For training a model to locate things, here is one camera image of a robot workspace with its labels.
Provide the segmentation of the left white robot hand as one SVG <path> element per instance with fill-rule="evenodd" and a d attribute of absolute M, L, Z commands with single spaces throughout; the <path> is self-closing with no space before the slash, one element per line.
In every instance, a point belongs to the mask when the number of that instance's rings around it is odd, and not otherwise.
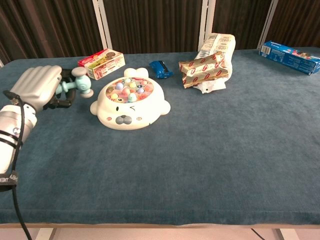
<path fill-rule="evenodd" d="M 28 68 L 10 90 L 20 97 L 36 113 L 46 109 L 69 108 L 76 97 L 76 91 L 70 90 L 66 99 L 59 99 L 56 90 L 61 81 L 70 82 L 75 78 L 71 69 L 58 65 L 46 65 Z"/>

